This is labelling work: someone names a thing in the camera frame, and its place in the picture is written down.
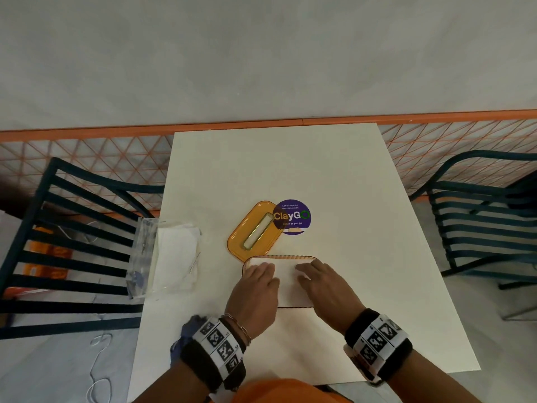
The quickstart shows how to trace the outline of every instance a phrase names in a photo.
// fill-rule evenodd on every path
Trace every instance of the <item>tabletop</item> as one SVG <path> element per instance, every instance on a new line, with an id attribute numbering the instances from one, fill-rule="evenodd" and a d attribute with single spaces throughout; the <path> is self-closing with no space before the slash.
<path id="1" fill-rule="evenodd" d="M 310 225 L 282 234 L 269 255 L 319 258 L 441 369 L 480 368 L 376 124 L 208 130 L 175 134 L 161 209 L 161 220 L 200 228 L 198 282 L 146 298 L 128 401 L 169 368 L 190 316 L 223 313 L 241 276 L 226 248 L 238 223 L 259 201 L 289 199 L 306 205 Z M 312 308 L 278 309 L 245 354 L 247 380 L 363 380 L 343 344 Z"/>

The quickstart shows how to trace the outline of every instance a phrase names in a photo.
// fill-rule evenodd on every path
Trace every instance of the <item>gray wall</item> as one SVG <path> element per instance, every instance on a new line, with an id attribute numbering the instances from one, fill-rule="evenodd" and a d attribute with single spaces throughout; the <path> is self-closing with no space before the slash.
<path id="1" fill-rule="evenodd" d="M 0 0 L 0 129 L 537 107 L 537 0 Z"/>

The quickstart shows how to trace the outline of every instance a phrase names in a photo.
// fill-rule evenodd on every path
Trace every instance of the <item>purple round sticker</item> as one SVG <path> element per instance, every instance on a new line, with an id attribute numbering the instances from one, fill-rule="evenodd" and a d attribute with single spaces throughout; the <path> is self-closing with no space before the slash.
<path id="1" fill-rule="evenodd" d="M 274 208 L 274 224 L 287 235 L 300 235 L 312 223 L 308 207 L 296 199 L 286 199 Z"/>

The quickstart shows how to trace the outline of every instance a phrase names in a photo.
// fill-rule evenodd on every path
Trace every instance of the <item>hand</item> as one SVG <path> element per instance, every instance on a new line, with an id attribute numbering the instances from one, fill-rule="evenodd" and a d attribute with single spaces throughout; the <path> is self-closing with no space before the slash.
<path id="1" fill-rule="evenodd" d="M 307 275 L 298 281 L 313 302 L 317 316 L 345 335 L 347 329 L 366 309 L 345 279 L 318 259 L 295 267 Z"/>
<path id="2" fill-rule="evenodd" d="M 252 339 L 261 335 L 276 319 L 280 279 L 273 276 L 274 264 L 249 267 L 225 306 L 225 312 L 237 319 Z"/>

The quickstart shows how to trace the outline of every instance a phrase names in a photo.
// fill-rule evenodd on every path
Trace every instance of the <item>blue cloth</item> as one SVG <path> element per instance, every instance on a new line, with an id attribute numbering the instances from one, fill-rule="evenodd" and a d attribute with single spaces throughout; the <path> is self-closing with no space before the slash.
<path id="1" fill-rule="evenodd" d="M 183 325 L 181 329 L 181 338 L 174 342 L 170 347 L 170 367 L 179 360 L 184 346 L 192 340 L 194 334 L 198 331 L 198 329 L 201 328 L 203 324 L 205 324 L 207 319 L 207 317 L 192 315 L 189 321 Z"/>

